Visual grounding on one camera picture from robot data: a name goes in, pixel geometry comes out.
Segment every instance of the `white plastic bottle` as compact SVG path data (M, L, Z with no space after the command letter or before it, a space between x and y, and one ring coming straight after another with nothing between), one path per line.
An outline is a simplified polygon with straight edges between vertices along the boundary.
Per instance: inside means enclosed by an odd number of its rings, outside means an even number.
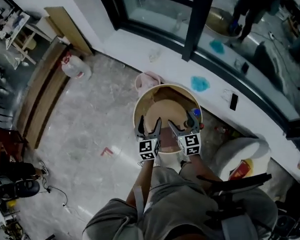
M89 80L91 77L90 67L84 63L79 57L67 53L61 61L63 72L71 78Z

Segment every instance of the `black phone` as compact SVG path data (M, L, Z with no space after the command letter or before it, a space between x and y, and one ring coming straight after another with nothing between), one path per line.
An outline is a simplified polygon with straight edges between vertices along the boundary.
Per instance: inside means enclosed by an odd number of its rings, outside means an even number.
M231 102L230 102L230 109L236 111L238 103L238 95L232 94Z

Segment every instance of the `blue stain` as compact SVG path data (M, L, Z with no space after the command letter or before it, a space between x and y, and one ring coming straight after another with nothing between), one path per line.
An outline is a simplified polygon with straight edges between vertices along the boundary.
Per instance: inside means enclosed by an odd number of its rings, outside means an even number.
M218 54L224 54L225 53L225 48L222 42L218 40L213 40L210 42L211 48Z
M203 92L210 88L210 83L207 79L201 76L191 77L191 87L197 92Z

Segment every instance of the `black window frame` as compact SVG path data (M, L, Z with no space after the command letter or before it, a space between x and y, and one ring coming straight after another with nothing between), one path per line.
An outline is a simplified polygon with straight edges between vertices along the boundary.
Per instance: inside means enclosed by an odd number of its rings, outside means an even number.
M221 59L198 48L198 42L205 27L213 0L171 0L192 8L186 39L183 40L158 28L129 20L123 0L101 0L115 30L123 29L161 44L179 54L185 61L195 63L210 70L237 90L247 96L262 109L284 133L290 133L293 128L284 114L273 102L248 81L243 73L225 64ZM299 138L288 138L300 151Z

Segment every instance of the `person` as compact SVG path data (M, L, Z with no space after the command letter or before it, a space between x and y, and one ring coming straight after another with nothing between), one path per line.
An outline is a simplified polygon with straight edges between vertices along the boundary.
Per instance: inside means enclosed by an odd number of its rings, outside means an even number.
M238 38L237 42L242 43L242 41L249 35L252 30L254 23L258 23L266 11L270 11L271 6L275 0L239 0L234 7L234 13L232 15L233 20L229 26L229 33L233 33L237 26L239 25L239 19L241 15L246 15L245 25L243 27L241 36Z
M0 162L0 176L7 176L11 181L21 179L40 179L48 176L49 171L43 161L39 161L40 168L35 168L27 162Z
M148 160L126 200L111 199L87 224L83 240L224 240L220 227L213 227L210 212L219 203L207 194L212 183L221 181L199 155L182 161L181 170L155 166ZM259 188L233 194L232 200L245 210L245 221L229 226L241 239L267 239L277 217L276 204Z

